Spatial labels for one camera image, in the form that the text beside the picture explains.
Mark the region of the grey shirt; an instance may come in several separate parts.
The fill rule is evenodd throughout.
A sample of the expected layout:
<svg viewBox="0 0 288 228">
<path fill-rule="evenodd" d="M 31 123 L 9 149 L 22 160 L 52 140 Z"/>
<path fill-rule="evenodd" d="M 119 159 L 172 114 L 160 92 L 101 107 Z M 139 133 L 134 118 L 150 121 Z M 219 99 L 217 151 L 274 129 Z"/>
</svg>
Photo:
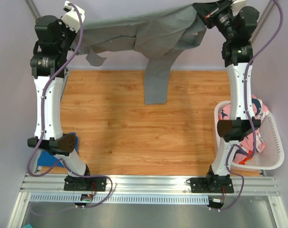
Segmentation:
<svg viewBox="0 0 288 228">
<path fill-rule="evenodd" d="M 159 105 L 167 102 L 171 67 L 187 49 L 200 46 L 206 26 L 193 6 L 150 13 L 130 18 L 85 22 L 78 55 L 85 55 L 90 65 L 99 67 L 102 52 L 136 51 L 148 59 L 144 76 L 144 102 Z"/>
</svg>

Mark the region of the blue t-shirt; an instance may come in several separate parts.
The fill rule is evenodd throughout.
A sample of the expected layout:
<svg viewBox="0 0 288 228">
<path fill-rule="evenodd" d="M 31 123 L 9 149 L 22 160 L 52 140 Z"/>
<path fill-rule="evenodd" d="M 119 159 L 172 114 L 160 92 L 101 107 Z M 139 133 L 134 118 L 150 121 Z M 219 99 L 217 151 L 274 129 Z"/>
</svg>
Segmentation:
<svg viewBox="0 0 288 228">
<path fill-rule="evenodd" d="M 78 153 L 79 152 L 79 138 L 75 132 L 73 132 L 72 134 L 75 136 L 74 148 L 76 150 L 76 153 Z M 56 157 L 54 157 L 53 155 L 50 155 L 47 151 L 42 151 L 38 158 L 37 166 L 51 167 L 52 165 L 54 165 L 56 161 L 58 161 Z"/>
</svg>

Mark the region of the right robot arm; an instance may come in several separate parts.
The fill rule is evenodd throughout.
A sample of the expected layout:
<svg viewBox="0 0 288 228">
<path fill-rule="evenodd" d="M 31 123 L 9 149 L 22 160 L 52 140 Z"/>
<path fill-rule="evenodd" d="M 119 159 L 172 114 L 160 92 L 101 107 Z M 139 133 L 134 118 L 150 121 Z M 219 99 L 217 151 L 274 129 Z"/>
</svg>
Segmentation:
<svg viewBox="0 0 288 228">
<path fill-rule="evenodd" d="M 222 58 L 228 72 L 231 93 L 231 109 L 228 120 L 220 120 L 217 133 L 220 145 L 216 158 L 205 178 L 194 179 L 197 190 L 207 188 L 218 192 L 226 188 L 232 193 L 230 166 L 241 141 L 250 133 L 255 133 L 261 125 L 255 119 L 251 102 L 251 83 L 253 50 L 250 42 L 257 27 L 259 11 L 251 6 L 240 9 L 237 15 L 232 12 L 231 0 L 210 3 L 195 3 L 194 9 L 208 29 L 217 27 L 226 41 L 222 48 Z"/>
</svg>

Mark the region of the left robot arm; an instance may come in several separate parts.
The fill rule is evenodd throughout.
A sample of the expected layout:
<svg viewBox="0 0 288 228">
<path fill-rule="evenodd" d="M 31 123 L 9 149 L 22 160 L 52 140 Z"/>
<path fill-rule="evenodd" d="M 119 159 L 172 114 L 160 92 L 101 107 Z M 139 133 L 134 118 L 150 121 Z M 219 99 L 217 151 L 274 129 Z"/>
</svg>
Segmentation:
<svg viewBox="0 0 288 228">
<path fill-rule="evenodd" d="M 63 133 L 61 126 L 61 94 L 65 68 L 78 52 L 76 48 L 67 56 L 77 34 L 83 34 L 84 14 L 42 16 L 36 20 L 37 41 L 30 60 L 37 95 L 37 123 L 34 136 L 29 138 L 28 147 L 33 154 L 46 151 L 62 163 L 68 175 L 75 178 L 80 190 L 91 186 L 88 166 L 80 159 L 75 149 L 76 136 Z"/>
</svg>

